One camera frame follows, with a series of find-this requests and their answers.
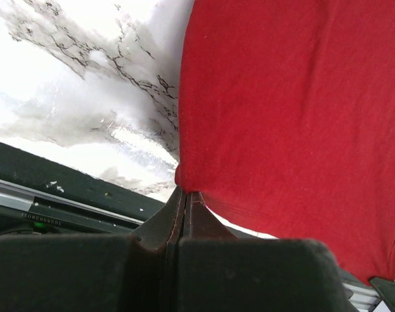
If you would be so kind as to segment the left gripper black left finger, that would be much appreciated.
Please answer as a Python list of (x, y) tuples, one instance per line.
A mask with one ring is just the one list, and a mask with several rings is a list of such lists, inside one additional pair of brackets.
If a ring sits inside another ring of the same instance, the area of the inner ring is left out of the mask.
[(0, 311), (169, 311), (185, 194), (132, 233), (0, 229)]

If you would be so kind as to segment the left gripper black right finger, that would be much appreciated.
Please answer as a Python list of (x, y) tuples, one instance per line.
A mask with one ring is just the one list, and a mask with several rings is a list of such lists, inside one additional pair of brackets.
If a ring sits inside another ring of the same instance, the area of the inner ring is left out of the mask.
[(187, 196), (178, 311), (349, 311), (332, 253), (311, 239), (239, 238)]

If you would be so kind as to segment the red t-shirt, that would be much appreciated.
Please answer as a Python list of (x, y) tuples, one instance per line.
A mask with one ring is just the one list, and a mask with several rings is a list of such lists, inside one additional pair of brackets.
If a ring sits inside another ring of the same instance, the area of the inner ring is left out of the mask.
[(183, 190), (395, 278), (395, 1), (195, 1), (178, 108)]

